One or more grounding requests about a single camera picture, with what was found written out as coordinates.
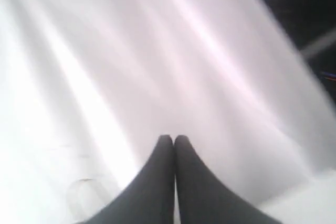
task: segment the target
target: white fabric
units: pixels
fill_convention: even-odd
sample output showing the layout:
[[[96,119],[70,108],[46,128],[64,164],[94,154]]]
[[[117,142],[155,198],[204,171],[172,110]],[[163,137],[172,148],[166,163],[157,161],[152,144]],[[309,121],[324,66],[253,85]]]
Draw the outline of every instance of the white fabric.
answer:
[[[335,165],[333,108],[261,0],[0,3],[4,223],[81,220],[69,187],[103,206],[160,134],[254,204]]]

